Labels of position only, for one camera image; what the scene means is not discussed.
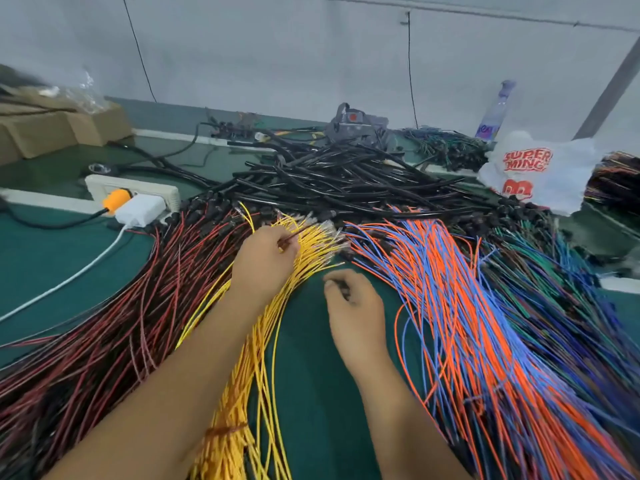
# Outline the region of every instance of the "purple bottle label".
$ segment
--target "purple bottle label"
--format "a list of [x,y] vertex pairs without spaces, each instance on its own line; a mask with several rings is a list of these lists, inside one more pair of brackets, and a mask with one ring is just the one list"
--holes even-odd
[[476,138],[484,139],[485,141],[493,141],[493,137],[498,133],[499,129],[500,126],[480,125],[480,128],[478,128],[478,131],[476,132]]

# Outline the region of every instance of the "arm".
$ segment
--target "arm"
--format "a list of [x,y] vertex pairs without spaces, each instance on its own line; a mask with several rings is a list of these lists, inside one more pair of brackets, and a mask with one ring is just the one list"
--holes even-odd
[[[391,361],[384,305],[372,284],[350,269],[324,279],[333,341],[360,390],[382,478],[470,479]],[[348,299],[336,282],[347,284]]]
[[288,234],[262,227],[245,240],[224,297],[45,480],[186,478],[247,334],[293,271],[297,241],[277,245]]

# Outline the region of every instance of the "white charger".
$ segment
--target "white charger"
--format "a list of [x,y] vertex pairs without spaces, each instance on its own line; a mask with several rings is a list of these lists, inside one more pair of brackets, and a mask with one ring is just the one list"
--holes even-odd
[[126,227],[144,227],[151,224],[166,210],[159,195],[137,194],[116,210],[115,217]]

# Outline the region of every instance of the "forearm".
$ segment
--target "forearm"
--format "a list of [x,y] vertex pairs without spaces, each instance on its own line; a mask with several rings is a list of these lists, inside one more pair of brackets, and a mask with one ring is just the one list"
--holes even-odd
[[46,480],[183,479],[261,310],[229,291]]
[[389,357],[356,377],[384,480],[468,480]]

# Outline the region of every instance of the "red logo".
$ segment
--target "red logo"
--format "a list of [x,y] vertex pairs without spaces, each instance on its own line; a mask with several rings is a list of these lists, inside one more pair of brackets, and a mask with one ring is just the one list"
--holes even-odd
[[531,198],[533,195],[533,184],[528,180],[516,182],[508,178],[502,186],[502,195],[516,195],[520,200]]
[[504,154],[505,170],[544,171],[549,166],[553,152],[548,148],[532,148]]

